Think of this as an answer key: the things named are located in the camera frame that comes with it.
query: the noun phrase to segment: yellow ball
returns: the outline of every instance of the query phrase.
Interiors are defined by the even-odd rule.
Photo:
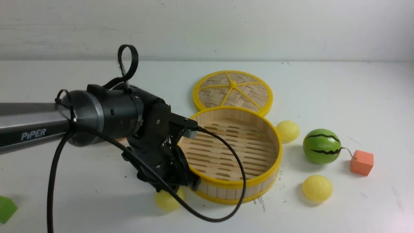
[[[178,189],[177,195],[184,200],[185,193],[182,187]],[[173,196],[164,190],[161,190],[161,192],[155,194],[155,204],[158,208],[166,212],[172,212],[181,206],[180,203],[173,198]]]
[[[333,187],[331,182],[326,177],[321,175],[312,175],[303,182],[302,190],[309,200],[323,202],[330,198]]]
[[[299,126],[293,121],[282,121],[276,126],[277,134],[284,142],[291,142],[298,138]]]

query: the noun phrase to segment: bamboo steamer lid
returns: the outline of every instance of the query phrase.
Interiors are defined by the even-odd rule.
[[[194,87],[193,102],[198,111],[233,106],[265,116],[272,106],[270,87],[258,77],[237,70],[208,74]]]

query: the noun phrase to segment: yellow rim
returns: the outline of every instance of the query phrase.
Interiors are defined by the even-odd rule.
[[[260,116],[266,116],[266,114],[268,114],[269,113],[269,111],[270,111],[270,108],[272,107],[272,103],[273,103],[273,93],[272,93],[272,90],[270,89],[270,87],[267,85],[267,83],[265,83],[263,80],[261,80],[260,78],[258,78],[258,77],[256,77],[256,76],[254,76],[254,75],[252,75],[252,74],[249,74],[249,73],[246,73],[246,72],[243,72],[243,71],[238,71],[238,70],[222,70],[222,71],[217,71],[217,72],[214,72],[214,73],[211,73],[211,74],[208,74],[208,75],[206,75],[205,77],[203,77],[202,79],[200,79],[200,81],[198,81],[197,82],[197,84],[195,85],[195,87],[194,87],[194,89],[193,89],[193,103],[194,103],[194,106],[195,106],[195,108],[197,109],[197,111],[202,111],[202,110],[205,110],[205,109],[207,109],[207,107],[205,107],[203,104],[202,104],[202,102],[198,99],[198,91],[200,90],[200,85],[206,80],[206,79],[208,79],[208,78],[210,78],[210,77],[212,77],[212,76],[214,76],[214,75],[218,75],[218,74],[221,74],[221,73],[225,73],[226,74],[226,76],[227,76],[227,78],[229,79],[229,80],[231,80],[230,79],[230,77],[229,77],[229,75],[227,74],[227,73],[240,73],[240,74],[244,74],[244,75],[247,75],[247,76],[250,76],[250,77],[252,77],[252,78],[254,78],[254,79],[256,79],[258,82],[257,83],[243,83],[243,85],[246,85],[246,84],[262,84],[264,87],[265,87],[265,89],[266,89],[266,91],[267,91],[267,102],[266,102],[266,104],[263,106],[263,107],[259,107],[254,101],[252,101],[252,100],[250,100],[256,107],[258,107],[259,108],[259,110],[256,112],[258,115],[260,115]],[[220,86],[220,87],[229,87],[229,92],[227,93],[227,96],[229,95],[229,93],[230,93],[230,91],[232,90],[232,88],[230,88],[231,86],[230,85],[215,85],[215,86],[211,86],[211,87],[217,87],[217,86]]]
[[[276,178],[270,183],[270,185],[267,188],[265,188],[261,192],[255,194],[255,195],[253,195],[251,197],[244,198],[243,199],[243,203],[250,202],[250,201],[252,201],[254,199],[257,199],[257,198],[263,196],[263,194],[265,194],[272,187],[272,185],[273,185],[273,183],[274,183],[275,180],[276,180]],[[198,191],[197,192],[192,191],[192,192],[194,192],[197,196],[199,196],[199,197],[201,197],[203,199],[206,199],[206,200],[211,201],[211,202],[219,203],[219,204],[224,204],[224,205],[236,205],[238,203],[238,201],[239,201],[239,200],[220,199],[220,198],[212,197],[212,196],[209,196],[209,195],[207,195],[205,193],[198,192]]]
[[[277,157],[275,163],[271,166],[271,168],[269,170],[267,170],[265,173],[255,177],[255,178],[248,179],[247,180],[247,187],[255,186],[255,185],[257,185],[259,183],[262,183],[263,181],[267,180],[278,169],[278,167],[280,165],[280,162],[282,160],[282,151],[283,151],[282,150],[282,141],[280,140],[280,138],[279,138],[275,128],[273,127],[273,125],[266,118],[264,118],[263,116],[260,116],[259,114],[255,113],[253,111],[250,111],[250,110],[247,110],[247,109],[242,109],[242,108],[239,108],[239,107],[233,107],[233,106],[214,107],[214,108],[205,109],[205,110],[202,110],[202,111],[194,114],[191,117],[191,119],[194,119],[198,115],[203,114],[205,112],[214,111],[214,110],[218,110],[218,109],[236,109],[236,110],[240,110],[240,111],[245,111],[245,112],[248,112],[248,113],[251,113],[253,115],[258,116],[259,118],[261,118],[263,121],[265,121],[268,125],[270,125],[272,127],[272,130],[273,130],[273,132],[274,132],[274,134],[276,135],[276,138],[277,138],[277,143],[279,144],[278,157]],[[193,173],[195,173],[196,175],[198,175],[202,179],[202,182],[204,182],[206,184],[209,184],[209,185],[213,185],[213,186],[216,186],[216,187],[219,187],[219,188],[225,188],[225,189],[228,189],[228,188],[230,188],[230,189],[240,189],[240,188],[243,187],[243,181],[241,181],[241,180],[240,181],[227,181],[227,180],[214,179],[212,177],[209,177],[209,176],[205,175],[204,173],[201,173],[201,172],[197,171],[191,165],[190,165],[190,170]]]

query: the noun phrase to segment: green foam block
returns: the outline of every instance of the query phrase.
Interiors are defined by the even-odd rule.
[[[0,223],[5,224],[16,210],[17,206],[10,198],[0,196]]]

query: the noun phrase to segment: green watermelon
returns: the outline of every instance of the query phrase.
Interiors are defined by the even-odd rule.
[[[328,164],[338,158],[341,153],[341,142],[338,136],[327,129],[315,129],[303,140],[303,151],[306,157],[316,164]]]

